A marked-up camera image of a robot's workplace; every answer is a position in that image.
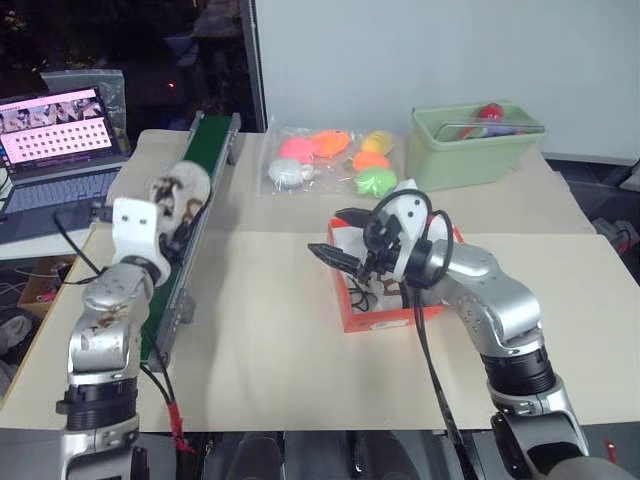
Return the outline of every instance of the green plastic basket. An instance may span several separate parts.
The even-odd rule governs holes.
[[[544,127],[522,108],[500,102],[504,122],[526,125],[523,135],[456,140],[461,121],[472,119],[486,103],[413,111],[405,175],[424,191],[491,183],[500,180],[520,157],[544,136]]]

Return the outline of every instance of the cardboard box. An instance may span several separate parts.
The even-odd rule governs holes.
[[[22,291],[22,295],[20,295],[18,307],[25,309],[40,319],[44,319],[53,303],[53,298],[47,301],[42,301],[39,298],[43,294],[60,287],[60,281],[54,275],[62,265],[71,265],[75,259],[74,255],[40,258],[32,273],[36,275],[51,275],[51,277],[29,277],[29,281]]]
[[[341,227],[350,227],[348,223],[339,218],[329,221],[328,243],[335,245],[333,230]],[[462,241],[462,236],[457,228],[454,228],[457,241]],[[401,327],[415,325],[413,308],[399,308],[380,312],[355,313],[351,306],[351,296],[345,282],[344,275],[336,269],[332,269],[333,283],[338,297],[342,327],[345,333],[363,332],[367,330],[379,330],[382,328]],[[442,311],[441,305],[424,307],[424,319],[430,320]]]

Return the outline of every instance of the cable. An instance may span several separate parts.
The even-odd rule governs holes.
[[[4,181],[2,182],[2,185],[0,185],[0,193],[2,193],[2,190],[4,189],[4,187],[7,185],[7,182],[9,181],[9,171],[5,168],[5,173],[7,174],[6,177],[4,177]]]
[[[424,325],[422,294],[419,288],[416,288],[414,290],[413,314],[415,316],[416,331],[418,332],[418,338],[420,339],[420,345],[422,346],[424,358],[427,360],[429,375],[431,376],[433,389],[436,392],[436,398],[438,399],[440,412],[442,413],[442,418],[447,429],[447,435],[456,451],[465,480],[478,480],[477,470],[476,468],[474,468],[474,465],[478,466],[479,462],[477,458],[475,459],[475,462],[473,462],[469,457],[469,452],[464,445],[462,434],[460,433],[456,421],[453,418],[453,413],[451,412],[451,408],[449,407],[449,402],[447,402],[447,397],[444,393],[444,389],[442,388],[442,384],[440,383],[440,379],[438,378],[438,374],[436,373],[436,369],[431,359],[429,343],[427,342],[426,327]]]
[[[427,194],[421,190],[417,190],[415,188],[407,188],[405,190],[396,190],[391,192],[389,195],[387,195],[382,200],[380,200],[378,204],[373,208],[373,210],[371,210],[371,213],[369,214],[369,219],[367,220],[367,224],[365,225],[364,230],[362,232],[362,238],[364,240],[364,244],[369,250],[371,250],[370,245],[372,245],[372,243],[369,241],[371,238],[371,230],[375,226],[376,221],[378,220],[378,217],[380,215],[380,212],[382,212],[382,209],[386,207],[391,200],[398,197],[402,197],[404,195],[415,195],[416,197],[419,197],[420,199],[422,199],[424,203],[427,205],[428,212],[430,212],[433,209],[433,206],[431,205],[431,200],[429,199],[429,197],[427,197]]]
[[[77,282],[62,282],[63,285],[86,285],[88,283],[93,282],[94,280],[97,280],[98,275],[94,276],[94,277],[87,277],[87,278],[83,278],[82,280],[78,280]]]
[[[451,265],[451,259],[453,258],[453,246],[455,243],[455,239],[453,238],[453,223],[451,223],[451,218],[449,217],[449,214],[444,210],[435,210],[433,212],[433,217],[431,218],[429,225],[425,229],[424,235],[426,236],[428,234],[429,227],[431,226],[433,219],[436,217],[442,217],[447,227],[447,252],[444,255],[442,266],[438,268],[438,270],[436,270],[436,272],[434,273],[433,278],[431,278],[429,285],[426,287],[427,289],[433,288],[447,274],[447,271],[449,270],[449,265]]]
[[[149,345],[151,346],[151,350],[156,356],[156,360],[158,360],[158,364],[160,365],[160,371],[162,372],[164,381],[167,384],[167,392],[169,394],[169,398],[171,399],[171,403],[175,403],[176,395],[173,391],[173,385],[171,384],[171,379],[169,378],[169,372],[167,372],[167,366],[164,364],[164,360],[162,359],[162,353],[160,352],[160,349],[158,348],[158,345],[156,344],[155,340],[149,333],[149,330],[147,330],[147,327],[142,325],[141,330],[142,330],[142,334],[147,339],[147,342],[149,342]]]
[[[145,372],[149,378],[151,378],[152,382],[161,389],[165,402],[167,404],[167,408],[169,409],[169,423],[171,424],[171,433],[173,434],[173,441],[176,449],[176,479],[180,480],[182,477],[182,452],[190,452],[195,453],[195,451],[189,447],[185,438],[184,432],[182,431],[182,418],[180,418],[180,411],[178,409],[178,404],[176,402],[176,396],[173,391],[173,385],[171,384],[171,379],[169,378],[169,373],[167,372],[167,367],[164,364],[164,360],[162,359],[162,353],[158,348],[158,345],[151,337],[151,334],[147,330],[147,328],[142,325],[142,334],[146,337],[147,341],[151,345],[151,350],[156,356],[158,363],[160,364],[160,370],[162,371],[162,376],[164,377],[164,381],[167,384],[167,390],[162,388],[162,385],[158,381],[158,379],[153,375],[146,367],[143,365],[140,366],[140,369]]]
[[[41,273],[29,273],[24,270],[20,270],[19,268],[14,268],[14,272],[19,273],[20,275],[26,275],[27,277],[36,277],[36,278],[59,278],[58,275],[45,275]]]
[[[26,285],[26,284],[24,284],[24,283],[19,283],[19,284],[17,284],[17,285],[11,285],[10,283],[0,283],[0,285],[7,285],[7,288],[6,288],[6,289],[4,289],[4,290],[0,291],[0,296],[2,296],[2,295],[4,295],[5,293],[9,293],[9,292],[16,292],[16,293],[18,293],[18,294],[22,295],[22,290],[18,290],[18,288],[17,288],[17,287],[19,287],[19,286],[24,286],[24,285]]]
[[[362,288],[360,286],[360,284],[353,277],[349,276],[347,278],[349,280],[351,280],[351,282],[353,283],[353,287],[349,287],[348,288],[348,291],[349,291],[349,294],[350,294],[349,296],[351,297],[351,295],[360,294],[360,300],[359,301],[350,302],[351,303],[351,308],[357,308],[362,313],[368,312],[369,308],[371,307],[371,305],[369,304],[369,296],[372,296],[374,299],[377,299],[378,297],[374,293],[368,292],[364,288]]]
[[[69,246],[71,246],[73,251],[78,254],[78,256],[84,261],[84,263],[86,263],[89,266],[89,268],[91,268],[91,270],[93,270],[97,276],[100,276],[102,272],[98,270],[98,267],[96,267],[95,264],[91,260],[89,260],[89,258],[84,254],[84,252],[80,250],[80,248],[75,244],[75,242],[71,240],[71,237],[69,237],[69,235],[67,234],[67,231],[62,226],[62,223],[58,218],[58,213],[59,213],[59,210],[54,211],[52,214],[52,217],[53,217],[53,223],[55,223],[56,228],[60,232],[60,235],[62,235],[62,237],[67,241]]]
[[[149,380],[151,380],[153,382],[153,384],[158,387],[158,390],[160,390],[160,393],[162,394],[162,397],[164,398],[164,402],[168,405],[171,405],[171,399],[169,398],[169,394],[167,393],[167,391],[165,390],[165,388],[162,386],[162,384],[160,383],[160,380],[158,380],[156,378],[156,376],[151,372],[151,370],[149,370],[147,367],[145,367],[144,365],[140,365],[140,370],[142,370],[142,372],[149,377]]]

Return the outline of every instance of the plastic fruit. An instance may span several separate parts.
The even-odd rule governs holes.
[[[363,152],[377,153],[379,155],[388,154],[393,148],[391,134],[384,130],[376,130],[370,133],[362,142],[360,150]]]
[[[311,137],[311,141],[317,146],[314,152],[317,157],[333,158],[347,148],[351,137],[340,130],[323,130]]]
[[[293,158],[276,158],[267,170],[267,175],[278,190],[300,187],[317,173],[313,165],[302,164]]]
[[[358,195],[373,195],[381,198],[397,185],[398,179],[391,170],[372,167],[358,173],[354,183]]]
[[[361,172],[367,168],[389,168],[389,160],[379,153],[373,152],[359,152],[353,157],[352,163],[353,169],[356,172]]]
[[[280,147],[281,158],[293,158],[301,163],[313,163],[318,146],[308,138],[291,137]]]

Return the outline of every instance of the white bracket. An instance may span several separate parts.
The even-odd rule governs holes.
[[[171,274],[171,266],[160,252],[160,215],[160,207],[152,202],[122,197],[113,202],[113,263],[128,256],[148,260],[160,270],[156,287]]]
[[[394,191],[417,189],[416,182],[412,179],[398,183]],[[407,268],[409,257],[416,242],[422,237],[429,218],[429,208],[424,200],[416,195],[403,195],[389,202],[383,209],[388,215],[395,215],[402,230],[400,238],[400,253],[396,266],[393,269],[393,278],[396,281],[404,279],[404,271]]]

